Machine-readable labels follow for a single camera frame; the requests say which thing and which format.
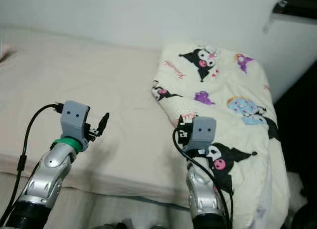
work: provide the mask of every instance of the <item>mattress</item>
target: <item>mattress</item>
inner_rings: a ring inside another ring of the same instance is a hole
[[[185,159],[174,148],[173,127],[150,91],[159,51],[15,28],[3,28],[1,35],[16,50],[0,64],[1,172],[16,173],[27,124],[40,107],[74,100],[91,107],[87,122],[92,126],[106,112],[110,119],[104,135],[77,156],[63,186],[187,207]],[[59,120],[47,110],[35,121],[25,176],[60,137]],[[279,179],[285,169],[282,153],[272,156],[277,182],[272,198],[285,199],[285,205],[270,211],[274,221],[284,217],[288,195]]]

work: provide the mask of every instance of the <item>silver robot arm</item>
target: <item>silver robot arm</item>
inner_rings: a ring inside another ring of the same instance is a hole
[[[51,150],[40,159],[2,229],[44,227],[76,155],[85,151],[89,141],[101,136],[106,127],[109,113],[102,118],[97,129],[91,129],[86,123],[89,110],[90,107],[75,101],[62,105],[61,138],[55,140]]]
[[[206,151],[214,140],[216,120],[195,117],[192,123],[184,123],[180,117],[177,132],[178,143],[183,151],[211,174],[206,158]],[[189,208],[194,229],[225,229],[226,222],[222,204],[214,190],[211,178],[198,166],[187,163],[186,183],[189,189]]]

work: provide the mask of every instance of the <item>purple cartoon character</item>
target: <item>purple cartoon character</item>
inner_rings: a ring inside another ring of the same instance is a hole
[[[203,104],[207,105],[213,105],[215,104],[214,102],[211,102],[210,99],[208,98],[209,94],[207,92],[201,91],[195,94],[195,99]]]
[[[247,73],[247,63],[254,60],[253,58],[246,57],[241,53],[237,53],[234,59],[237,60],[238,65],[244,73]]]

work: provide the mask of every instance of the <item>green band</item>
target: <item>green band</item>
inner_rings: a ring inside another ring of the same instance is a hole
[[[77,154],[79,152],[82,152],[82,150],[83,150],[81,143],[73,138],[70,138],[70,137],[59,138],[59,139],[56,139],[54,142],[56,142],[56,143],[62,142],[62,143],[65,143],[67,145],[70,145],[71,147],[73,147],[75,149]]]

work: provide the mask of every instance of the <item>black cable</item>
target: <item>black cable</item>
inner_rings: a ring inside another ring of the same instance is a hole
[[[230,194],[230,201],[231,201],[230,225],[232,228],[233,227],[233,198],[232,198],[232,194]]]
[[[39,166],[39,163],[36,163],[35,167],[34,167],[33,170],[32,170],[32,173],[31,173],[31,175],[30,175],[30,177],[29,177],[29,180],[27,181],[27,183],[25,184],[25,186],[24,186],[23,188],[25,188],[25,187],[28,185],[28,183],[29,183],[31,177],[34,175],[34,173],[35,173],[36,169],[38,168],[38,166]],[[11,213],[12,210],[14,209],[15,204],[16,204],[16,201],[13,203],[13,205],[12,205],[12,207],[11,207],[11,209],[10,209],[10,213]]]
[[[30,130],[31,130],[31,127],[32,127],[32,124],[33,122],[35,121],[36,117],[45,109],[48,109],[48,108],[56,108],[57,107],[57,104],[48,104],[48,105],[45,105],[43,106],[42,108],[40,108],[34,115],[33,117],[31,118],[31,121],[26,129],[26,132],[25,132],[25,137],[24,137],[24,143],[23,143],[23,149],[22,149],[22,154],[20,156],[20,159],[19,159],[19,162],[18,162],[18,166],[17,166],[17,175],[16,175],[16,179],[15,179],[15,184],[14,184],[14,187],[13,187],[13,191],[12,191],[12,195],[11,195],[11,198],[10,198],[10,201],[0,219],[0,227],[2,227],[7,219],[7,217],[10,215],[11,213],[11,210],[13,209],[13,202],[14,202],[14,199],[15,199],[15,196],[16,196],[16,193],[17,193],[17,190],[18,190],[18,187],[19,187],[19,183],[20,183],[20,179],[21,179],[21,174],[22,174],[22,171],[24,171],[24,167],[25,167],[25,162],[26,162],[26,149],[27,149],[27,144],[28,144],[28,138],[29,138],[29,134],[30,134]]]
[[[174,129],[173,131],[173,143],[176,147],[176,149],[180,152],[180,154],[182,154],[187,160],[189,160],[190,162],[192,162],[193,164],[195,164],[196,166],[198,166],[200,169],[202,169],[208,176],[209,178],[213,181],[213,184],[214,186],[218,189],[218,193],[219,193],[219,196],[220,196],[220,199],[221,199],[221,202],[223,204],[223,207],[224,207],[224,215],[225,215],[225,218],[226,218],[226,223],[227,223],[227,226],[229,227],[229,229],[232,229],[232,223],[231,223],[231,219],[229,218],[229,211],[228,211],[228,207],[227,207],[227,204],[226,204],[226,201],[224,199],[224,196],[223,196],[223,193],[222,191],[220,190],[220,187],[217,183],[217,181],[215,180],[215,178],[212,176],[212,174],[203,166],[201,165],[200,163],[198,163],[197,161],[195,161],[193,158],[191,158],[190,156],[188,156],[180,147],[179,145],[177,144],[177,141],[176,141],[176,134],[177,134],[177,131],[178,131],[178,128]]]

